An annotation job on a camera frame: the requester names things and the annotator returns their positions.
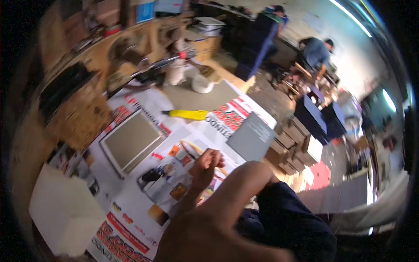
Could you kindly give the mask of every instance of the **blue shirt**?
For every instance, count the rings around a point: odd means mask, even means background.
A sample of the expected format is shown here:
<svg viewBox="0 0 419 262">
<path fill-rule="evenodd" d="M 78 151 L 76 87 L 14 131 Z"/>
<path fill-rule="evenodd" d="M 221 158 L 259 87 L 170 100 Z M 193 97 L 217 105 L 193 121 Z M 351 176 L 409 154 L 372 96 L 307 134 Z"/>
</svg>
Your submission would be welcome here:
<svg viewBox="0 0 419 262">
<path fill-rule="evenodd" d="M 327 66 L 330 57 L 330 52 L 323 41 L 317 38 L 312 38 L 306 44 L 303 54 L 307 63 L 313 68 L 319 63 Z"/>
</svg>

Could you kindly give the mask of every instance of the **yellow utility knife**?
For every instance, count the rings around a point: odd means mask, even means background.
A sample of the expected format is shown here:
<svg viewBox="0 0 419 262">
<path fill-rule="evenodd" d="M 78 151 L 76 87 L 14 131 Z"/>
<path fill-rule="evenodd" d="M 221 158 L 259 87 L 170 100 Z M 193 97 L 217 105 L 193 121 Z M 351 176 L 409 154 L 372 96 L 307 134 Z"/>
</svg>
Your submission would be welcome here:
<svg viewBox="0 0 419 262">
<path fill-rule="evenodd" d="M 170 110 L 170 111 L 162 111 L 162 114 L 166 114 L 170 117 L 181 117 L 185 119 L 192 119 L 192 120 L 205 120 L 205 117 L 208 114 L 208 111 L 205 110 L 198 110 L 198 111 L 189 111 L 189 110 Z"/>
</svg>

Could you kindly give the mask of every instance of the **lamp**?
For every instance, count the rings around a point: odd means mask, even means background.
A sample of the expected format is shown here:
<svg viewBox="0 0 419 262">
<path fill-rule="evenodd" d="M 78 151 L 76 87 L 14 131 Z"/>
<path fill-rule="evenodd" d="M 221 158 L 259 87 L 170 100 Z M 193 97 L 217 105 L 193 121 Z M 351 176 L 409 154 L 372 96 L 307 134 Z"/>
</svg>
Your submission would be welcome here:
<svg viewBox="0 0 419 262">
<path fill-rule="evenodd" d="M 390 96 L 387 94 L 387 91 L 383 89 L 384 99 L 387 102 L 388 106 L 393 110 L 396 111 L 396 106 L 394 105 L 393 101 L 391 100 Z"/>
<path fill-rule="evenodd" d="M 350 18 L 352 18 L 353 21 L 355 21 L 355 23 L 357 23 L 357 25 L 360 26 L 360 28 L 369 36 L 372 37 L 371 34 L 368 32 L 368 30 L 361 24 L 361 22 L 358 21 L 358 19 L 356 19 L 348 10 L 346 10 L 343 6 L 341 6 L 338 2 L 336 2 L 335 0 L 329 0 L 330 2 L 332 2 L 333 4 L 335 4 L 337 7 L 339 7 L 340 10 L 342 10 L 343 12 L 345 12 L 345 14 L 349 15 Z"/>
</svg>

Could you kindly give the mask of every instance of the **white bucket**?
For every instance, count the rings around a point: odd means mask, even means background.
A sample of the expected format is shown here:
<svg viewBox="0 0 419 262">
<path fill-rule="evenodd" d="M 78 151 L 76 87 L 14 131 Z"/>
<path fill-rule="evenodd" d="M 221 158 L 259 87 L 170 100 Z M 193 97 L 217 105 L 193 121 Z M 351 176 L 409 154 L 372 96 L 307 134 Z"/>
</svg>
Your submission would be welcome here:
<svg viewBox="0 0 419 262">
<path fill-rule="evenodd" d="M 208 81 L 201 74 L 196 74 L 192 79 L 192 89 L 200 94 L 206 94 L 212 91 L 214 88 L 214 82 Z"/>
</svg>

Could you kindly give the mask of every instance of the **baseball cap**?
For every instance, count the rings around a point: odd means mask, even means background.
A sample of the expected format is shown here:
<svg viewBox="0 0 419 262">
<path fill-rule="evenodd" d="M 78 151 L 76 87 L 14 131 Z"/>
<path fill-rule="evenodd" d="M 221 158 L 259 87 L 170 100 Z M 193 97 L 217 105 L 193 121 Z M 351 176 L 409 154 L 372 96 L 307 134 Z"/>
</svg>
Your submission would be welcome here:
<svg viewBox="0 0 419 262">
<path fill-rule="evenodd" d="M 326 43 L 326 44 L 329 44 L 331 47 L 333 47 L 333 41 L 332 41 L 332 39 L 330 39 L 330 38 L 328 38 L 328 39 L 326 39 L 326 40 L 324 40 L 324 42 Z"/>
<path fill-rule="evenodd" d="M 274 11 L 275 12 L 283 12 L 283 13 L 285 12 L 284 8 L 281 5 L 276 5 L 275 8 L 274 8 Z"/>
</svg>

